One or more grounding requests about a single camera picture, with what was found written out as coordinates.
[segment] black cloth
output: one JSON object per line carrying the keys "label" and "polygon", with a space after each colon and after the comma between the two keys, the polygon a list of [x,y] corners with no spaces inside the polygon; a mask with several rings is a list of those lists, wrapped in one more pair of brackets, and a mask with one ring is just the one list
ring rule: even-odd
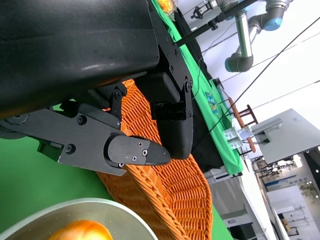
{"label": "black cloth", "polygon": [[[175,12],[174,17],[174,24],[178,29],[181,37],[191,33],[190,27],[188,26],[179,8]],[[199,60],[202,58],[202,53],[197,40],[191,40],[189,43],[186,44],[186,46],[189,49],[195,61],[198,63]],[[208,81],[212,79],[211,75],[208,73],[207,65],[203,59],[200,60],[199,65],[205,78]],[[211,136],[208,136],[209,130],[207,124],[195,99],[192,101],[192,108],[193,143],[191,153],[203,173],[209,171],[210,169],[219,169],[224,165],[224,163],[213,139],[211,138]]]}
{"label": "black cloth", "polygon": [[[175,18],[174,24],[175,24],[175,26],[176,26],[177,30],[179,31],[182,38],[191,33],[191,29],[190,29],[189,25],[187,24],[187,21],[185,20],[183,14],[179,10],[179,8],[177,8],[176,11],[174,12],[174,18]],[[189,51],[190,51],[192,57],[194,58],[194,60],[196,61],[196,63],[197,64],[199,63],[200,69],[203,72],[205,78],[208,81],[210,79],[212,79],[212,76],[208,72],[207,65],[206,65],[204,59],[202,58],[201,48],[200,48],[197,40],[196,39],[191,40],[190,42],[188,42],[186,44],[186,46],[189,49]]]}
{"label": "black cloth", "polygon": [[193,143],[191,154],[203,173],[210,169],[219,169],[224,165],[224,162],[212,137],[208,136],[208,127],[196,100],[192,101],[192,108]]}

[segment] orange fruit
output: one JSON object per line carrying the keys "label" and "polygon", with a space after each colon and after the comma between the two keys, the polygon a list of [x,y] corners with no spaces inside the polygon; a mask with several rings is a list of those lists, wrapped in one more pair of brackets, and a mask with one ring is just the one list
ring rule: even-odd
{"label": "orange fruit", "polygon": [[113,240],[108,229],[91,220],[74,221],[52,234],[48,240]]}

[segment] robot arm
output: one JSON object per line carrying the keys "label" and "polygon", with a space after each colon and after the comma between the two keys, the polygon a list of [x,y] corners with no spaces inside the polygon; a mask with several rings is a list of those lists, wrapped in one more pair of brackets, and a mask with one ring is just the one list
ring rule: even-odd
{"label": "robot arm", "polygon": [[290,0],[267,0],[264,14],[253,16],[249,21],[245,12],[242,15],[240,13],[235,15],[239,47],[225,60],[228,72],[246,72],[252,67],[254,57],[251,44],[262,30],[275,31],[280,28],[289,5]]}

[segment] black rod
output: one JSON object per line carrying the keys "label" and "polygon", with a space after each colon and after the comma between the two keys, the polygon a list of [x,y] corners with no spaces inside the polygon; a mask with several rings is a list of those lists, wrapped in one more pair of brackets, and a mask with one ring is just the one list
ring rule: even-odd
{"label": "black rod", "polygon": [[[234,7],[228,9],[227,11],[225,11],[223,13],[223,15],[224,15],[223,20],[228,18],[228,17],[230,17],[230,16],[235,15],[237,12],[239,12],[240,10],[248,7],[249,5],[253,4],[256,1],[257,0],[244,0],[244,1],[240,2],[239,4],[235,5]],[[194,30],[193,32],[191,32],[187,36],[184,36],[183,38],[178,40],[176,42],[178,47],[181,47],[182,45],[187,44],[188,42],[190,42],[191,40],[195,39],[199,35],[203,34],[206,31],[208,31],[212,27],[211,22],[215,21],[216,19],[217,19],[217,17],[215,19],[209,21],[208,23],[202,25],[198,29]]]}
{"label": "black rod", "polygon": [[185,37],[181,38],[180,40],[178,40],[176,42],[176,44],[178,45],[178,47],[181,47],[182,45],[187,44],[188,42],[190,42],[191,40],[195,39],[199,35],[203,34],[206,31],[208,31],[210,28],[211,28],[211,26],[209,26],[206,23],[205,25],[202,25],[201,27],[197,28],[196,30],[194,30],[193,32],[188,34],[187,36],[185,36]]}

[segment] metal bracket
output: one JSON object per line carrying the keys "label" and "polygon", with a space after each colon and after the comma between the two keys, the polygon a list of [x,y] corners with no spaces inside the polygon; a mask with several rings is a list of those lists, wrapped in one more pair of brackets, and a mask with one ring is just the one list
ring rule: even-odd
{"label": "metal bracket", "polygon": [[[2,120],[0,125],[37,139],[40,142],[38,151],[58,163],[79,168],[121,176],[126,172],[121,167],[127,163],[157,165],[170,162],[168,151],[161,145],[148,139],[125,136],[114,127],[119,120],[110,113],[72,101],[62,107],[66,112],[42,109]],[[133,149],[139,148],[139,142],[147,152],[142,149],[143,158],[128,161],[128,156],[136,154],[138,157]]]}

